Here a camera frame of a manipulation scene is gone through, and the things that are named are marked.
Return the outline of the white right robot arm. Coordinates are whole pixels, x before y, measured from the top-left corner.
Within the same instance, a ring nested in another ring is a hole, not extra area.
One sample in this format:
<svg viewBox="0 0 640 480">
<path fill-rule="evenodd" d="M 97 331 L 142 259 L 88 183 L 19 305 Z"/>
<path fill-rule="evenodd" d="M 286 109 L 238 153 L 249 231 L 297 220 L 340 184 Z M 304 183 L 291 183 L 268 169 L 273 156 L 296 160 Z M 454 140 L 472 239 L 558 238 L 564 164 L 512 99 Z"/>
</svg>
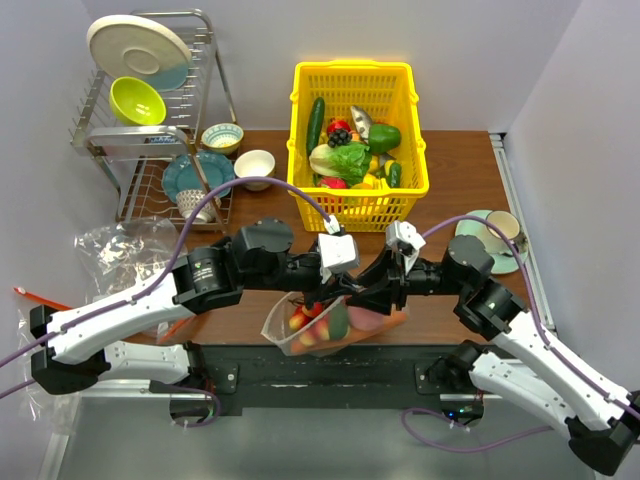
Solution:
<svg viewBox="0 0 640 480">
<path fill-rule="evenodd" d="M 609 380 L 555 337 L 533 310 L 491 275 L 492 257 L 475 237 L 458 235 L 439 262 L 385 246 L 357 278 L 350 306 L 381 314 L 401 309 L 410 296 L 455 295 L 455 315 L 527 367 L 511 370 L 494 352 L 463 342 L 447 359 L 445 379 L 459 393 L 473 387 L 496 394 L 563 436 L 596 472 L 612 476 L 639 439 L 639 394 Z"/>
</svg>

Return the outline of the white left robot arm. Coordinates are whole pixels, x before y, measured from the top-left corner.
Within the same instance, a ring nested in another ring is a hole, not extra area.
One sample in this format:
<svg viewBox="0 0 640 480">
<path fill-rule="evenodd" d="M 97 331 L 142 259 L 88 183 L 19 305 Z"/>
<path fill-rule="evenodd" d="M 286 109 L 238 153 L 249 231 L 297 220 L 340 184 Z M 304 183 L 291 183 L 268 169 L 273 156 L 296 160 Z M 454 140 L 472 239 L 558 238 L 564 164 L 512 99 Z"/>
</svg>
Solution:
<svg viewBox="0 0 640 480">
<path fill-rule="evenodd" d="M 195 350 L 135 348 L 125 338 L 143 330 L 239 304 L 245 290 L 299 292 L 310 303 L 331 298 L 329 281 L 359 264 L 353 237 L 321 233 L 309 251 L 293 254 L 291 228 L 263 219 L 211 246 L 175 254 L 152 277 L 94 303 L 66 311 L 39 306 L 30 312 L 34 342 L 31 383 L 51 395 L 85 390 L 106 379 L 147 378 L 200 390 L 207 368 Z"/>
</svg>

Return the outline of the clear white-dotted zip bag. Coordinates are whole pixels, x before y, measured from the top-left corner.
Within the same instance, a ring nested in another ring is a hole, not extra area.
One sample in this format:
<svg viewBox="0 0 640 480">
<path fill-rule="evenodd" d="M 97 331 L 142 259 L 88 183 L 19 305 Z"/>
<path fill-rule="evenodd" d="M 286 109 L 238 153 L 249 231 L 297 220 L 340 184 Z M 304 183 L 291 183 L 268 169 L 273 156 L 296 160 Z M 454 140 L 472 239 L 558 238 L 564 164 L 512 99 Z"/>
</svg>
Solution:
<svg viewBox="0 0 640 480">
<path fill-rule="evenodd" d="M 406 308 L 382 315 L 348 306 L 343 297 L 307 309 L 303 296 L 291 292 L 273 306 L 261 334 L 287 356 L 321 357 L 385 333 L 408 317 Z"/>
</svg>

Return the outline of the orange papaya slice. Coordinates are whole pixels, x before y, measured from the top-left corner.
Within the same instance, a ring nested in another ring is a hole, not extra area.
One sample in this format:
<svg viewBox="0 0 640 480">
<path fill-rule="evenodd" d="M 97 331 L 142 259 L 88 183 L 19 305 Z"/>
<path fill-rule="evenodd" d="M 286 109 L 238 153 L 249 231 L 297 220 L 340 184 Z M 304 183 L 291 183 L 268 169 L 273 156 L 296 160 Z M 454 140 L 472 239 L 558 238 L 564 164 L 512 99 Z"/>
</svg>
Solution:
<svg viewBox="0 0 640 480">
<path fill-rule="evenodd" d="M 392 316 L 383 316 L 381 321 L 378 322 L 372 330 L 361 330 L 355 327 L 352 327 L 350 324 L 350 333 L 348 336 L 341 341 L 335 341 L 327 343 L 323 346 L 314 347 L 310 351 L 302 354 L 293 354 L 290 349 L 290 354 L 293 356 L 297 355 L 305 355 L 311 354 L 316 356 L 326 356 L 332 353 L 335 353 L 342 348 L 351 345 L 353 343 L 357 343 L 368 339 L 374 335 L 383 333 L 389 329 L 392 329 L 400 324 L 402 324 L 406 320 L 406 315 L 404 313 L 395 313 Z"/>
</svg>

